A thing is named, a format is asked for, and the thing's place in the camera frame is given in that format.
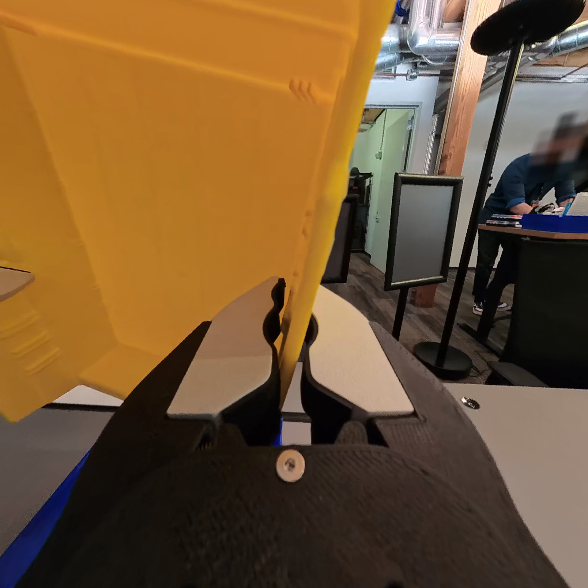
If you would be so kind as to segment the silver ventilation duct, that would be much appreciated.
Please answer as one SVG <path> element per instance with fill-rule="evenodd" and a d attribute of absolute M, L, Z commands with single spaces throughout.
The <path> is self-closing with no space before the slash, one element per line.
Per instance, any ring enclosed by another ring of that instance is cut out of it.
<path fill-rule="evenodd" d="M 447 1 L 412 1 L 408 22 L 388 25 L 374 75 L 409 63 L 439 69 L 457 60 L 462 45 L 487 56 L 490 63 L 505 63 L 511 47 L 522 43 L 524 68 L 587 50 L 587 19 L 579 21 L 585 1 L 500 1 L 496 11 L 483 12 L 465 41 L 468 14 L 461 24 L 443 24 L 446 5 Z"/>

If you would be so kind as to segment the black shelf rack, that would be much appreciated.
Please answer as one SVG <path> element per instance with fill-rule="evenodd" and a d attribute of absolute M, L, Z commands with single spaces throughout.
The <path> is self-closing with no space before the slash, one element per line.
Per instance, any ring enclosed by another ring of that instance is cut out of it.
<path fill-rule="evenodd" d="M 350 170 L 348 196 L 357 197 L 352 253 L 365 251 L 372 179 L 370 172 L 360 172 L 357 167 Z"/>

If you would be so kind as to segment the wooden top desk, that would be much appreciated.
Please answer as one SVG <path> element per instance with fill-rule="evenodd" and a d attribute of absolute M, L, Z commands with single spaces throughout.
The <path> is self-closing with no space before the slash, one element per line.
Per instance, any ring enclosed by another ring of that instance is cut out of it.
<path fill-rule="evenodd" d="M 503 226 L 487 226 L 480 224 L 478 231 L 489 231 L 510 235 L 510 240 L 503 249 L 500 261 L 495 270 L 494 283 L 489 283 L 486 300 L 480 321 L 476 330 L 467 324 L 460 324 L 466 333 L 477 342 L 488 347 L 487 341 L 491 329 L 496 322 L 496 312 L 502 293 L 509 284 L 515 284 L 519 273 L 520 248 L 523 243 L 537 245 L 539 243 L 565 243 L 562 253 L 555 252 L 556 269 L 563 276 L 561 283 L 565 286 L 574 286 L 572 292 L 581 291 L 581 299 L 587 301 L 587 234 L 586 233 L 552 233 L 531 231 L 522 228 L 510 228 Z"/>

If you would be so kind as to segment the yellow plastic box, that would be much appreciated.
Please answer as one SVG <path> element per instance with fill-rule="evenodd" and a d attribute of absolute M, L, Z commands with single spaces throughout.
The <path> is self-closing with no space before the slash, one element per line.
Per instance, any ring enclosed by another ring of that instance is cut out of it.
<path fill-rule="evenodd" d="M 286 282 L 290 384 L 394 1 L 1 1 L 1 415 Z"/>

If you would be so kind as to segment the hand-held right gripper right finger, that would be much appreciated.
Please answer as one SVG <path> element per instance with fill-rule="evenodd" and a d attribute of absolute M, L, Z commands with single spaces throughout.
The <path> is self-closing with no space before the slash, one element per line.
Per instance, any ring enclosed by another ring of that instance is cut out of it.
<path fill-rule="evenodd" d="M 313 303 L 305 345 L 301 401 L 312 420 L 415 413 L 368 319 L 324 286 Z"/>

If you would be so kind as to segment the wooden post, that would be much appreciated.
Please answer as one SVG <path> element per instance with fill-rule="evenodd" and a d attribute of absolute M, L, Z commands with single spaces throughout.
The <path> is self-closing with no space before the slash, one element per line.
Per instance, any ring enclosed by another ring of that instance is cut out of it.
<path fill-rule="evenodd" d="M 474 53 L 470 41 L 475 29 L 495 13 L 502 1 L 466 1 L 459 48 L 449 90 L 435 173 L 462 175 L 487 57 Z"/>

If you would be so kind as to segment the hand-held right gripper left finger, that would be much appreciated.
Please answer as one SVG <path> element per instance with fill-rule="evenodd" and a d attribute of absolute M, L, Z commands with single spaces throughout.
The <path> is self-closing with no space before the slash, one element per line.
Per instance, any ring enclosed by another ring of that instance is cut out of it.
<path fill-rule="evenodd" d="M 269 277 L 221 309 L 167 409 L 171 419 L 218 421 L 272 374 L 273 335 L 266 320 L 281 311 L 284 281 Z"/>

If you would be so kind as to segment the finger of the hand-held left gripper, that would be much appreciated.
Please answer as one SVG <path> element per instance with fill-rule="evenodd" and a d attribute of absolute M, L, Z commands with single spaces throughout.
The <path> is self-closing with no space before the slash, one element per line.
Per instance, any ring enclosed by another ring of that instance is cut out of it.
<path fill-rule="evenodd" d="M 8 300 L 17 293 L 21 292 L 28 285 L 33 283 L 35 276 L 33 273 L 14 269 L 1 267 L 1 302 Z"/>

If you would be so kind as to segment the black pole stand round base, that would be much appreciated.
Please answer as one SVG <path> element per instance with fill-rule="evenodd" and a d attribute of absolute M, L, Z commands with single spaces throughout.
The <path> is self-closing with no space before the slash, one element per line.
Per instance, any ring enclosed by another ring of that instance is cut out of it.
<path fill-rule="evenodd" d="M 460 380 L 469 375 L 471 358 L 452 347 L 454 323 L 477 235 L 477 220 L 489 187 L 511 94 L 526 45 L 542 43 L 561 34 L 582 14 L 585 1 L 559 1 L 555 13 L 548 14 L 550 1 L 513 1 L 481 22 L 470 38 L 471 50 L 484 57 L 508 53 L 504 75 L 490 129 L 481 173 L 474 195 L 472 211 L 452 296 L 446 314 L 440 342 L 424 342 L 415 346 L 415 356 L 435 375 L 448 380 Z"/>

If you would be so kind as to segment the grey mat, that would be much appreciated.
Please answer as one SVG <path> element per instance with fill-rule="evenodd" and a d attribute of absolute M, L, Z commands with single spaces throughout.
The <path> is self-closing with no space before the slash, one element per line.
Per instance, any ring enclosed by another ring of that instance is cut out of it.
<path fill-rule="evenodd" d="M 113 414 L 42 408 L 15 423 L 1 418 L 1 553 L 82 460 Z"/>

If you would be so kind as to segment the black framed sign stand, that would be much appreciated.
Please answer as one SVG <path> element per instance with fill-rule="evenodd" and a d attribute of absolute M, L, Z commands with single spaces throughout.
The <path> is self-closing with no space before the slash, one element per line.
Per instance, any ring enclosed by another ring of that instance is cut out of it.
<path fill-rule="evenodd" d="M 346 283 L 352 251 L 357 211 L 357 195 L 348 195 L 342 205 L 321 284 Z"/>
<path fill-rule="evenodd" d="M 384 289 L 399 291 L 398 340 L 409 290 L 447 281 L 463 177 L 395 173 Z"/>

